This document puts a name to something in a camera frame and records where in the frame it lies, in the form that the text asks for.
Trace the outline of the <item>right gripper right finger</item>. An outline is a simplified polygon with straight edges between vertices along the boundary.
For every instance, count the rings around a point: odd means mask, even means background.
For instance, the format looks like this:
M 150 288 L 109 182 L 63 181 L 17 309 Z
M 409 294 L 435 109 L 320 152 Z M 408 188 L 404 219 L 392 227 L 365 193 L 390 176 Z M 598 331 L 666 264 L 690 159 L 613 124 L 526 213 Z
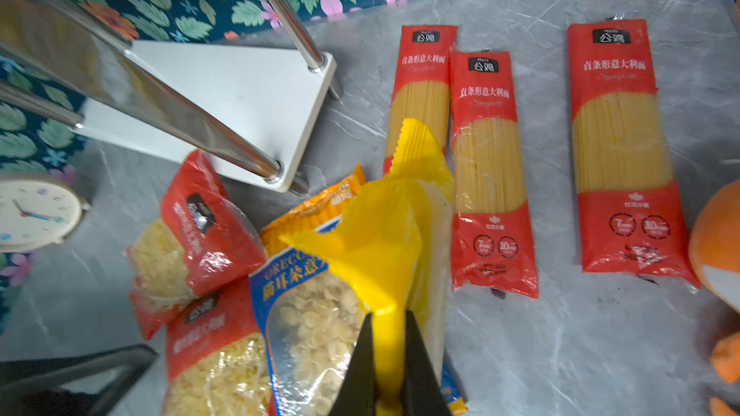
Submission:
M 405 312 L 405 361 L 402 390 L 405 416 L 451 416 L 437 383 L 414 314 Z

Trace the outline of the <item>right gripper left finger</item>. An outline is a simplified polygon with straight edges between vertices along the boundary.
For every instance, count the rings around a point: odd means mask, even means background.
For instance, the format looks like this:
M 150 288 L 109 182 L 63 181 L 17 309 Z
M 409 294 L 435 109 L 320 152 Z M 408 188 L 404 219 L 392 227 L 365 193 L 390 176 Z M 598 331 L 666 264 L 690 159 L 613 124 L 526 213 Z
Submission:
M 376 378 L 373 348 L 373 315 L 365 316 L 346 377 L 329 416 L 374 416 Z

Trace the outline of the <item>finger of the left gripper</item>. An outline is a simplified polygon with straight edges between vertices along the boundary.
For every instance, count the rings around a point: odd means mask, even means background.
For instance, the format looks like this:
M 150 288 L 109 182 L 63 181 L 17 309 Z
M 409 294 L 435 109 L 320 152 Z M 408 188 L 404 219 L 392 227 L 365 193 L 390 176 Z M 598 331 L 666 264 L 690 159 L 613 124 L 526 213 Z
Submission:
M 3 415 L 108 415 L 159 354 L 140 344 L 86 356 L 1 364 Z

